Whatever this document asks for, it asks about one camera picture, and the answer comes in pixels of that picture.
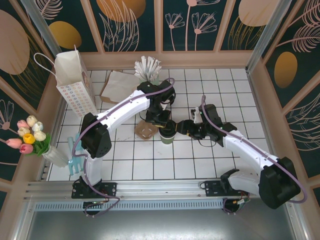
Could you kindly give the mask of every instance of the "metal base plate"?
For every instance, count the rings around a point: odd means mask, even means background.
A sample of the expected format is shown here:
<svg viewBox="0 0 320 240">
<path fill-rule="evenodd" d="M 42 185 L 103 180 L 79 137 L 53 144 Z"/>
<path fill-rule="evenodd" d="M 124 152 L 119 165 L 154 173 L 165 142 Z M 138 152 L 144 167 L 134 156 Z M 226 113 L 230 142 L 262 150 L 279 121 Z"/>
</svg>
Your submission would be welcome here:
<svg viewBox="0 0 320 240">
<path fill-rule="evenodd" d="M 228 193 L 226 193 L 225 190 L 220 185 L 220 180 L 205 181 L 203 182 L 203 184 L 202 186 L 204 186 L 205 195 L 207 197 L 241 196 L 240 190 L 231 190 L 231 191 L 228 191 Z"/>
<path fill-rule="evenodd" d="M 102 182 L 99 188 L 100 192 L 106 193 L 109 196 L 116 196 L 117 193 L 117 183 L 116 182 Z M 103 197 L 94 191 L 86 191 L 81 183 L 74 183 L 72 194 L 72 199 L 103 199 Z"/>
</svg>

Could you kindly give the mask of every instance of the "paper bag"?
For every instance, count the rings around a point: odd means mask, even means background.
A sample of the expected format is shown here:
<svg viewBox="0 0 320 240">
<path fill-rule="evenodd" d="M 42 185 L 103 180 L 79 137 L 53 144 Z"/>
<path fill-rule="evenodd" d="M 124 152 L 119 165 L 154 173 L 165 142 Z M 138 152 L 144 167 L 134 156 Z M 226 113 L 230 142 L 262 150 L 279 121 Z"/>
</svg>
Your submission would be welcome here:
<svg viewBox="0 0 320 240">
<path fill-rule="evenodd" d="M 78 50 L 62 52 L 54 61 L 56 88 L 78 117 L 97 115 L 93 85 Z"/>
</svg>

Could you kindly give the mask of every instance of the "vase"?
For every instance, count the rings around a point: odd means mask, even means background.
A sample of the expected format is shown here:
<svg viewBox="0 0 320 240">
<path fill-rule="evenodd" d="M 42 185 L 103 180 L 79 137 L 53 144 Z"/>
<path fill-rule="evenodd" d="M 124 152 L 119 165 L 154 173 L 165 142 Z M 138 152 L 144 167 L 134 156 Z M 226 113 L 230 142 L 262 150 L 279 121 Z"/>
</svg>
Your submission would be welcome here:
<svg viewBox="0 0 320 240">
<path fill-rule="evenodd" d="M 68 165 L 68 157 L 63 152 L 59 151 L 55 146 L 50 145 L 49 150 L 44 152 L 42 156 L 59 168 L 64 168 Z"/>
</svg>

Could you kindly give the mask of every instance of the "white tile floor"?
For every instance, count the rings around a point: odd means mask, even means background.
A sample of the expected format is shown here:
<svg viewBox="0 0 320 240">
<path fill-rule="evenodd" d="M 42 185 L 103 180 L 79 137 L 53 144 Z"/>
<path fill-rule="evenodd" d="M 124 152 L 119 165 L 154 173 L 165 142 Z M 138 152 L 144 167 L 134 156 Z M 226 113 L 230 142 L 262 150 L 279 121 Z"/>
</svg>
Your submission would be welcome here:
<svg viewBox="0 0 320 240">
<path fill-rule="evenodd" d="M 92 71 L 96 95 L 100 93 L 109 72 Z M 189 119 L 190 110 L 201 104 L 202 94 L 205 93 L 206 103 L 216 105 L 222 121 L 231 122 L 253 143 L 269 151 L 244 69 L 163 69 L 160 80 L 167 77 L 177 81 L 174 85 L 176 99 L 171 106 L 174 121 Z M 113 106 L 101 102 L 99 96 L 96 96 L 96 101 L 101 112 Z M 69 157 L 67 138 L 79 132 L 81 121 L 72 110 L 65 110 L 57 148 Z M 111 134 L 112 149 L 103 157 L 103 180 L 205 179 L 220 177 L 235 167 L 252 170 L 244 160 L 207 139 L 201 141 L 201 146 L 198 141 L 177 133 L 170 145 L 163 144 L 158 134 L 149 141 L 143 141 L 134 134 L 139 122 L 140 117 L 136 115 Z M 68 167 L 61 169 L 53 166 L 48 179 L 73 181 L 79 175 L 70 177 Z"/>
</svg>

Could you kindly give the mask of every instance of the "purple cable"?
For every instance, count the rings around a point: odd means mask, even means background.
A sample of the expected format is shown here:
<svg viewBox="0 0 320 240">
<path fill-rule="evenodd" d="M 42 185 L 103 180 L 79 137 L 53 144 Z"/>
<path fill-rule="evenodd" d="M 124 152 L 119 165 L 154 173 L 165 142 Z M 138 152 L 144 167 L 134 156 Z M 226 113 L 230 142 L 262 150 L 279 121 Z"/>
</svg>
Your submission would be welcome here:
<svg viewBox="0 0 320 240">
<path fill-rule="evenodd" d="M 113 114 L 115 111 L 119 110 L 120 108 L 122 108 L 124 105 L 126 104 L 129 104 L 129 103 L 132 103 L 132 101 L 136 100 L 136 99 L 139 99 L 139 98 L 143 98 L 143 97 L 149 97 L 149 96 L 153 96 L 153 95 L 157 95 L 157 94 L 161 94 L 167 90 L 169 90 L 170 88 L 172 88 L 175 84 L 175 79 L 173 77 L 169 77 L 165 80 L 172 80 L 172 83 L 170 86 L 162 89 L 162 90 L 159 90 L 159 91 L 156 91 L 156 92 L 151 92 L 151 93 L 147 93 L 147 94 L 142 94 L 142 95 L 139 95 L 139 96 L 135 96 L 123 103 L 121 103 L 119 106 L 116 106 L 114 109 L 112 109 L 110 112 L 108 112 L 104 117 L 102 117 L 101 119 L 93 122 L 92 124 L 90 124 L 85 130 L 83 130 L 83 132 L 80 134 L 80 136 L 78 137 L 78 139 L 75 141 L 74 145 L 73 145 L 73 148 L 72 148 L 72 156 L 74 157 L 85 157 L 84 158 L 84 163 L 83 163 L 83 173 L 84 173 L 84 178 L 85 178 L 85 181 L 86 183 L 88 184 L 88 186 L 97 194 L 103 196 L 104 198 L 108 198 L 108 199 L 117 199 L 117 201 L 112 204 L 110 207 L 108 207 L 108 209 L 104 210 L 104 211 L 100 211 L 98 212 L 97 214 L 95 215 L 88 215 L 87 214 L 87 209 L 91 206 L 95 206 L 95 205 L 100 205 L 101 203 L 96 203 L 96 204 L 91 204 L 91 205 L 88 205 L 85 209 L 84 209 L 84 212 L 86 214 L 86 216 L 92 216 L 92 218 L 94 218 L 95 216 L 99 216 L 99 215 L 102 215 L 102 214 L 105 214 L 106 212 L 108 212 L 111 208 L 113 208 L 119 201 L 120 201 L 120 198 L 117 197 L 117 196 L 110 196 L 110 195 L 106 195 L 98 190 L 96 190 L 92 185 L 91 183 L 89 182 L 89 179 L 87 177 L 87 169 L 86 169 L 86 166 L 87 166 L 87 159 L 88 159 L 88 155 L 83 153 L 83 154 L 76 154 L 76 146 L 78 145 L 78 143 L 80 142 L 80 140 L 82 139 L 82 137 L 96 124 L 100 123 L 101 121 L 107 119 L 111 114 Z"/>
<path fill-rule="evenodd" d="M 204 110 L 205 109 L 205 101 L 206 101 L 206 96 L 203 95 L 202 96 L 202 99 L 201 99 L 201 106 L 202 106 L 202 109 Z M 263 151 L 260 151 L 256 146 L 254 146 L 250 141 L 246 140 L 245 138 L 242 138 L 238 135 L 235 135 L 233 133 L 230 133 L 230 132 L 227 132 L 221 128 L 219 128 L 217 125 L 215 125 L 211 120 L 210 118 L 208 117 L 206 111 L 204 110 L 203 111 L 204 113 L 204 116 L 206 118 L 206 120 L 217 130 L 219 130 L 220 132 L 226 134 L 226 135 L 230 135 L 236 139 L 239 139 L 241 141 L 243 141 L 245 144 L 247 144 L 249 147 L 251 147 L 252 149 L 256 150 L 259 154 L 261 154 L 266 160 L 269 159 L 270 162 L 272 162 L 274 165 L 276 165 L 278 168 L 280 168 L 285 174 L 287 174 L 298 186 L 299 188 L 302 190 L 303 192 L 303 199 L 302 200 L 289 200 L 288 202 L 290 203 L 294 203 L 294 204 L 302 204 L 304 203 L 307 198 L 308 198 L 308 194 L 307 194 L 307 191 L 306 189 L 304 188 L 304 186 L 298 181 L 298 179 L 295 178 L 295 176 L 293 176 L 288 170 L 286 170 L 284 167 L 282 167 L 279 163 L 277 163 L 276 161 L 274 161 L 273 159 L 269 158 L 268 155 L 266 155 Z"/>
</svg>

